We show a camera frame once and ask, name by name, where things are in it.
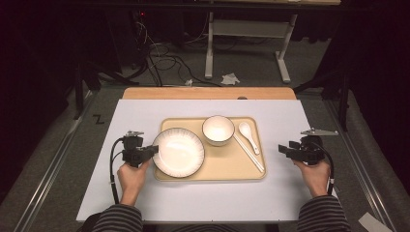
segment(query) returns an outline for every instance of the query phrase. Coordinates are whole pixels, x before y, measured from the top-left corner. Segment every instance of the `striped sleeve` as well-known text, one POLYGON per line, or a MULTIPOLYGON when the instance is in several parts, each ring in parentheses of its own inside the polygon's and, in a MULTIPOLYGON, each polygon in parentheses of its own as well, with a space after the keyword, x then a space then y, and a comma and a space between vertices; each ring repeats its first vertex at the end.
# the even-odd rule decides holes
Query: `striped sleeve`
POLYGON ((351 231, 337 198, 315 197, 299 213, 298 231, 351 231))
POLYGON ((112 205, 102 212, 93 228, 93 232, 100 231, 141 232, 141 212, 127 205, 112 205))

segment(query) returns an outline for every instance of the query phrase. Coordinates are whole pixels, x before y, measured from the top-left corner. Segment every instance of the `white plate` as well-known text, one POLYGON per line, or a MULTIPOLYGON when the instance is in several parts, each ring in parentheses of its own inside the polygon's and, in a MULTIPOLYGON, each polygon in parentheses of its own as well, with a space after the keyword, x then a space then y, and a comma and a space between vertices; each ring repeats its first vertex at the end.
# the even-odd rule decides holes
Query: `white plate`
POLYGON ((187 177, 201 167, 205 151, 201 140, 190 130, 164 130, 154 140, 159 152, 153 156, 157 168, 172 177, 187 177))

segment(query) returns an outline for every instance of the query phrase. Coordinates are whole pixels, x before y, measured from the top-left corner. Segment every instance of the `beige tray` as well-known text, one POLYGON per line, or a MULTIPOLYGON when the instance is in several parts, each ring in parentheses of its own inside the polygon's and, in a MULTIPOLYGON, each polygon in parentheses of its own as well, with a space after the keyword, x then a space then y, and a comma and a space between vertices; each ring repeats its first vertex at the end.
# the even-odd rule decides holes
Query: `beige tray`
POLYGON ((155 169, 155 176, 160 181, 223 181, 223 180, 257 180, 266 175, 265 160, 263 159, 262 147, 260 145, 259 133, 256 122, 249 117, 229 118, 235 125, 235 133, 241 138, 243 143, 252 152, 253 149, 249 141, 240 133, 238 126, 242 122, 247 122, 252 130, 253 140, 260 150, 255 158, 265 168, 260 172, 247 153, 242 149, 235 138, 222 147, 215 147, 205 140, 202 133, 202 124, 206 118, 169 118, 162 121, 161 131, 170 128, 184 128, 194 132, 202 141, 205 149, 205 160, 202 166, 194 174, 185 178, 174 178, 155 169))

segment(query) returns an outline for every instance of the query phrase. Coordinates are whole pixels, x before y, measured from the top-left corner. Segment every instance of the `gray carpet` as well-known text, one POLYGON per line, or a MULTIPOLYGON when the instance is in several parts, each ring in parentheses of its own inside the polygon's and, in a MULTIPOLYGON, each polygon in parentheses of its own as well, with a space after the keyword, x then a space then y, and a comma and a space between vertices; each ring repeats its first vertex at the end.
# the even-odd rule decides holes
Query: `gray carpet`
MULTIPOLYGON (((281 83, 278 67, 273 59, 275 50, 272 47, 280 47, 280 41, 270 40, 267 43, 251 44, 256 42, 260 42, 260 39, 244 40, 229 50, 225 49, 229 47, 229 43, 217 44, 219 49, 215 52, 212 82, 220 84, 222 75, 235 73, 241 80, 237 86, 286 86, 281 83)), ((326 47, 327 43, 291 43, 285 56, 292 79, 288 86, 295 87, 311 79, 326 47)), ((164 47, 159 46, 159 53, 164 53, 163 49, 164 47)), ((192 73, 204 80, 204 47, 185 46, 181 49, 170 46, 168 54, 181 56, 192 73)), ((158 65, 168 69, 172 67, 173 62, 162 60, 158 65)), ((164 84, 183 85, 184 80, 191 78, 187 69, 182 68, 178 72, 178 68, 177 64, 169 70, 160 72, 164 84)), ((136 80, 143 84, 154 83, 148 72, 136 80)), ((81 225, 75 221, 75 217, 103 145, 116 102, 121 99, 124 89, 124 86, 118 84, 104 83, 99 93, 94 93, 94 97, 90 98, 90 107, 84 113, 61 169, 31 224, 30 231, 75 231, 81 225), (96 124, 97 117, 94 115, 101 115, 100 121, 103 124, 96 124)), ((298 98, 302 101, 308 121, 313 127, 328 131, 336 130, 337 124, 328 107, 328 104, 336 102, 322 101, 318 95, 319 91, 305 91, 298 95, 298 98)), ((69 101, 70 107, 49 128, 47 135, 1 205, 0 231, 14 230, 48 165, 57 153, 64 135, 74 123, 73 95, 69 101)), ((380 193, 396 231, 408 231, 409 197, 372 139, 352 95, 349 104, 347 135, 361 155, 366 171, 380 193)), ((373 210, 368 203, 367 195, 364 194, 363 184, 352 164, 349 150, 341 136, 324 137, 323 140, 324 147, 335 161, 337 195, 347 219, 353 231, 365 231, 358 219, 365 212, 373 214, 373 210)), ((279 229, 291 232, 296 231, 296 226, 295 223, 281 223, 279 229)))

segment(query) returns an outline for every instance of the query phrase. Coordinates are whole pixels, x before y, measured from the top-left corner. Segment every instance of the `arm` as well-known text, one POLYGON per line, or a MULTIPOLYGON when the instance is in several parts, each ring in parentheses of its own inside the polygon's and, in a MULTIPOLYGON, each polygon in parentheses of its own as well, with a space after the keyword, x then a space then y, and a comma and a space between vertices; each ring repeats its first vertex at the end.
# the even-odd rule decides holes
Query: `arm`
POLYGON ((324 160, 316 165, 305 165, 293 160, 301 171, 313 199, 299 213, 298 231, 351 231, 338 200, 328 195, 329 164, 324 160))
POLYGON ((138 194, 145 183, 149 161, 139 168, 124 163, 118 170, 123 195, 120 204, 112 205, 102 212, 93 231, 142 231, 141 212, 134 207, 138 194))

